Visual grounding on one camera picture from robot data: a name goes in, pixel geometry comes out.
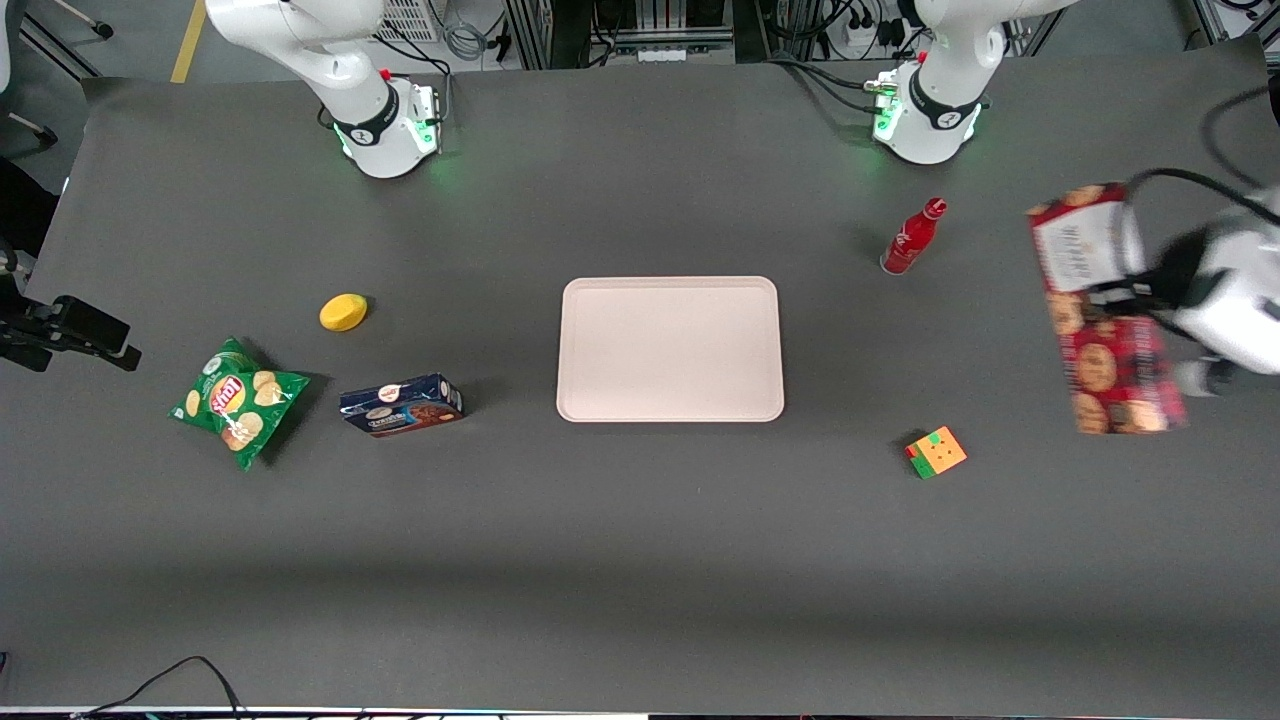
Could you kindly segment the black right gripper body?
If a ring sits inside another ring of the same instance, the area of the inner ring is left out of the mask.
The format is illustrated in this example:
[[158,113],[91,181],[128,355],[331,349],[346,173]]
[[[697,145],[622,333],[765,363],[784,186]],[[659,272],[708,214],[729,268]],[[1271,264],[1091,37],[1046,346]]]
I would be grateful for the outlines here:
[[60,336],[54,325],[60,313],[60,299],[51,304],[32,299],[1,299],[3,347],[58,347]]

